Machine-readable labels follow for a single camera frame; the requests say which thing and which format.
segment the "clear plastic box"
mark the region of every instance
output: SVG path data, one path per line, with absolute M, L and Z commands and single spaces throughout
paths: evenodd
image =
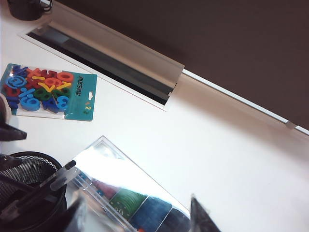
M 84 231 L 190 230 L 189 211 L 104 136 L 74 160 L 80 173 L 66 198 L 86 199 Z

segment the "pen holder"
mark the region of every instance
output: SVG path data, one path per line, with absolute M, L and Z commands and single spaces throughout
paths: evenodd
M 22 160 L 19 166 L 0 172 L 11 179 L 22 182 L 32 187 L 38 186 L 49 178 L 61 165 L 54 158 L 39 152 L 19 152 L 11 155 Z M 67 204 L 64 197 L 66 186 L 51 193 L 57 201 L 52 203 L 46 200 L 34 202 L 32 210 L 19 216 L 5 225 L 5 231 L 14 232 L 42 232 L 48 227 L 57 214 L 66 210 Z M 15 200 L 21 199 L 27 193 L 10 185 L 0 182 L 0 211 Z

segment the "dark wall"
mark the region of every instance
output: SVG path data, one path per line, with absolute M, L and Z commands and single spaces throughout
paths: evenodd
M 59 0 L 309 129 L 308 0 Z

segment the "mug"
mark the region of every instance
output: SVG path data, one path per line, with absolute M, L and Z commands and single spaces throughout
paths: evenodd
M 41 0 L 8 0 L 11 15 L 20 20 L 36 20 L 43 13 L 52 9 L 52 0 L 47 7 L 42 6 Z

